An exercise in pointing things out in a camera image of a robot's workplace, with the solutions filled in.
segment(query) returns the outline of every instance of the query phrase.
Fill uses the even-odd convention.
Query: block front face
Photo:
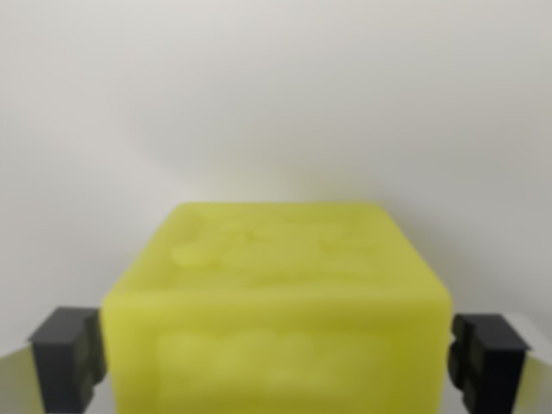
[[[372,204],[184,204],[103,307],[121,414],[437,413],[449,318]]]

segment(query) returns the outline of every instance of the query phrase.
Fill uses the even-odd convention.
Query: yellow-green translucent block
[[[373,204],[183,204],[103,304],[119,414],[435,414],[451,303]]]

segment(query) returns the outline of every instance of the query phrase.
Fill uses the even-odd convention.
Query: block top surface
[[[389,215],[367,203],[190,203],[112,294],[337,292],[445,298]]]

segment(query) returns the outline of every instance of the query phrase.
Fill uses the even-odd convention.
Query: black bracket
[[[83,413],[104,379],[98,309],[58,308],[29,338],[48,413]]]
[[[511,414],[530,347],[501,315],[456,315],[448,372],[471,414]]]

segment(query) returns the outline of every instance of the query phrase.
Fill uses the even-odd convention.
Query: white backdrop
[[[458,311],[552,336],[551,18],[548,0],[2,0],[0,345],[98,305],[198,199],[378,200]]]

